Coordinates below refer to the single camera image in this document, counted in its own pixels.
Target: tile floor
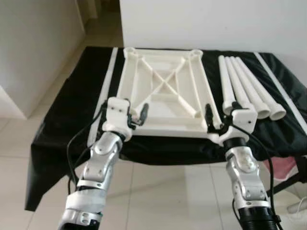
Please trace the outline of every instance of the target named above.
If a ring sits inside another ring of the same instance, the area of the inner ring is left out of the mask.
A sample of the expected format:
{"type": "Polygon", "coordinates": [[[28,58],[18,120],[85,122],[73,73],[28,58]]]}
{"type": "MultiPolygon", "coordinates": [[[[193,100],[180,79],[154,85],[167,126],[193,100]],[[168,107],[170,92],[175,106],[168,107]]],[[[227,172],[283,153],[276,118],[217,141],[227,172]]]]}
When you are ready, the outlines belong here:
{"type": "MultiPolygon", "coordinates": [[[[85,40],[67,62],[32,116],[26,121],[0,119],[0,175],[5,182],[0,189],[1,230],[57,229],[65,206],[67,178],[62,178],[43,197],[35,213],[24,210],[30,143],[84,47],[123,46],[118,13],[110,13],[98,21],[90,21],[86,30],[85,40]]],[[[115,167],[100,229],[237,230],[239,225],[230,206],[230,180],[224,167],[224,163],[147,166],[120,161],[115,167]]],[[[262,170],[261,176],[268,186],[268,173],[262,170]]],[[[290,191],[296,194],[295,187],[290,191]]],[[[296,196],[288,193],[286,195],[289,204],[298,201],[296,196]]],[[[306,230],[307,223],[298,225],[293,223],[297,219],[288,219],[285,221],[290,227],[288,229],[306,230]]]]}

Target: black tablecloth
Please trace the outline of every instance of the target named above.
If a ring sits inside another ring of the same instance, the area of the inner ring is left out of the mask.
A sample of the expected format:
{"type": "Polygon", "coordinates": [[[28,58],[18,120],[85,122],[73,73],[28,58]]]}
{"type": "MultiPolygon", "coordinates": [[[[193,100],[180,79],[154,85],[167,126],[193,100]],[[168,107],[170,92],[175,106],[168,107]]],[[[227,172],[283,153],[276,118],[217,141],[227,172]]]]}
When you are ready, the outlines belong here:
{"type": "MultiPolygon", "coordinates": [[[[44,118],[31,145],[25,209],[34,211],[43,194],[69,173],[66,146],[69,140],[92,120],[98,97],[109,65],[112,48],[87,47],[75,70],[65,81],[53,105],[44,118]]],[[[273,98],[287,111],[279,121],[258,120],[254,135],[267,147],[271,156],[288,157],[307,154],[307,136],[297,122],[283,96],[253,53],[204,51],[202,62],[220,116],[222,89],[218,56],[239,56],[273,98]]],[[[273,55],[261,53],[295,106],[307,120],[307,89],[273,55]]],[[[116,96],[124,64],[123,50],[119,49],[108,96],[116,96]]],[[[76,161],[86,147],[89,131],[72,145],[71,156],[76,161]]],[[[258,160],[264,160],[260,147],[248,143],[258,160]]],[[[225,161],[223,149],[210,140],[201,138],[171,138],[133,136],[124,144],[122,159],[155,165],[196,164],[225,161]]]]}

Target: white plastic tube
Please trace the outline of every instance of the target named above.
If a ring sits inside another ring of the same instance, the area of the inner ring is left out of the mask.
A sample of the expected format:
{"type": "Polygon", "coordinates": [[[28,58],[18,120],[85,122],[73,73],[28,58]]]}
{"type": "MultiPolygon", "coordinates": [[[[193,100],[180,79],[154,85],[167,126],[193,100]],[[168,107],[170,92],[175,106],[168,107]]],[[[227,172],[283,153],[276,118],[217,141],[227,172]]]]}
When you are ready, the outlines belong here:
{"type": "Polygon", "coordinates": [[[230,78],[228,75],[225,57],[219,56],[219,67],[220,67],[220,75],[221,75],[221,84],[222,84],[222,92],[223,92],[223,112],[226,115],[230,115],[232,110],[232,103],[236,101],[235,95],[231,86],[230,78]]]}
{"type": "Polygon", "coordinates": [[[266,103],[262,101],[259,97],[257,91],[254,89],[253,85],[250,83],[249,79],[245,75],[244,71],[239,66],[237,60],[234,57],[230,57],[231,63],[233,64],[238,77],[248,95],[249,101],[254,105],[257,113],[258,119],[267,118],[270,115],[270,109],[266,103]]]}
{"type": "Polygon", "coordinates": [[[286,115],[286,110],[278,104],[272,96],[267,92],[263,85],[258,81],[255,75],[250,71],[250,69],[245,65],[241,58],[236,57],[237,62],[247,75],[249,81],[253,84],[255,90],[257,91],[260,98],[268,105],[270,108],[270,119],[272,121],[279,120],[286,115]]]}
{"type": "Polygon", "coordinates": [[[234,67],[231,64],[230,58],[225,57],[225,62],[228,70],[228,74],[230,77],[231,84],[234,88],[234,92],[236,95],[236,100],[243,108],[255,109],[254,106],[250,103],[248,96],[246,95],[243,86],[239,80],[239,77],[236,74],[234,67]]]}

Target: white plastic table frame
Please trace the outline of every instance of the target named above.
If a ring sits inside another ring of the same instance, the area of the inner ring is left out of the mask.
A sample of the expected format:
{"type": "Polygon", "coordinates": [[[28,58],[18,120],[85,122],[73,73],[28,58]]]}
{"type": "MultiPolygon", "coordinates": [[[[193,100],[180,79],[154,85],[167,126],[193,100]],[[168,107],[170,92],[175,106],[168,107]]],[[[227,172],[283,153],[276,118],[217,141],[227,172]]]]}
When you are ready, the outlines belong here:
{"type": "Polygon", "coordinates": [[[134,135],[208,138],[204,119],[210,104],[213,125],[222,124],[201,62],[201,50],[149,50],[127,47],[117,97],[128,98],[130,112],[138,114],[149,104],[147,120],[134,135]]]}

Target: table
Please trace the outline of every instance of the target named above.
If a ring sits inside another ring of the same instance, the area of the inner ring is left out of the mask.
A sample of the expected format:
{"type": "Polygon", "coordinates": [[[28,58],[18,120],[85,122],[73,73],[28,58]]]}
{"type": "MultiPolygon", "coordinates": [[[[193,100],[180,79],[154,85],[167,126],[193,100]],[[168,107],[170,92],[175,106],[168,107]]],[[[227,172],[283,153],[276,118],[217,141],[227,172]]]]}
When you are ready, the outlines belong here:
{"type": "MultiPolygon", "coordinates": [[[[66,146],[69,140],[93,118],[111,53],[111,47],[87,47],[42,121],[31,144],[26,210],[35,211],[44,193],[69,173],[66,146]]],[[[241,57],[273,98],[286,109],[287,115],[282,120],[257,121],[253,134],[264,143],[269,154],[277,157],[305,155],[307,136],[304,130],[253,53],[204,51],[202,62],[220,117],[223,117],[223,98],[218,67],[219,55],[241,57]]],[[[260,55],[292,99],[303,119],[307,121],[307,89],[273,54],[260,53],[260,55]]],[[[117,94],[123,64],[123,49],[120,48],[116,55],[108,97],[117,94]]],[[[97,136],[101,134],[102,130],[99,129],[97,136]]],[[[87,138],[88,131],[84,132],[72,145],[73,161],[76,161],[86,147],[87,138]]],[[[266,155],[259,146],[253,143],[248,144],[257,160],[266,159],[266,155]]],[[[88,158],[87,154],[80,164],[88,158]]],[[[125,143],[120,158],[151,165],[205,164],[225,161],[223,148],[207,139],[142,136],[133,136],[130,142],[125,143]]]]}

